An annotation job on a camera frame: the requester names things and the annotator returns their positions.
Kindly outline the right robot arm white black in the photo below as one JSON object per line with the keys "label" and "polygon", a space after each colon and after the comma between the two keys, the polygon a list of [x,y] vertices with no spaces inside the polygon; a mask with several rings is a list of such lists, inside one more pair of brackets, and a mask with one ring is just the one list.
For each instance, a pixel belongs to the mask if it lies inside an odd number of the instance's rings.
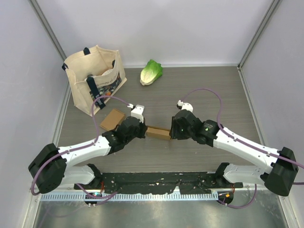
{"label": "right robot arm white black", "polygon": [[198,144],[225,150],[251,162],[250,166],[221,164],[214,176],[216,185],[221,188],[244,182],[263,185],[272,193],[286,197],[299,170],[291,149],[265,147],[213,120],[201,121],[188,110],[181,110],[172,117],[170,136],[177,140],[191,138]]}

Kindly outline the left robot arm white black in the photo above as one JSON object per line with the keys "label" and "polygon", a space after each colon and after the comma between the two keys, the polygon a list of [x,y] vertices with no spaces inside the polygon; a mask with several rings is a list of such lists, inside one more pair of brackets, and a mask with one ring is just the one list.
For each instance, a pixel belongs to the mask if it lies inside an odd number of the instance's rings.
{"label": "left robot arm white black", "polygon": [[128,116],[114,129],[93,140],[59,148],[53,143],[46,145],[28,167],[33,177],[32,195],[49,193],[68,184],[97,189],[101,184],[101,172],[92,164],[82,167],[78,164],[118,152],[134,138],[144,138],[146,131],[144,118]]}

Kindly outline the brown cardboard box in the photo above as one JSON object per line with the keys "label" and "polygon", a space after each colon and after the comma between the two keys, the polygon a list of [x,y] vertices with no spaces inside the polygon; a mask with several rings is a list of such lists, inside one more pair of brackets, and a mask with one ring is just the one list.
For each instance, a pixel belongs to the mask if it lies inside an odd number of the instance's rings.
{"label": "brown cardboard box", "polygon": [[121,124],[125,118],[125,113],[119,111],[118,109],[113,109],[100,123],[100,127],[107,131],[112,130],[117,125]]}

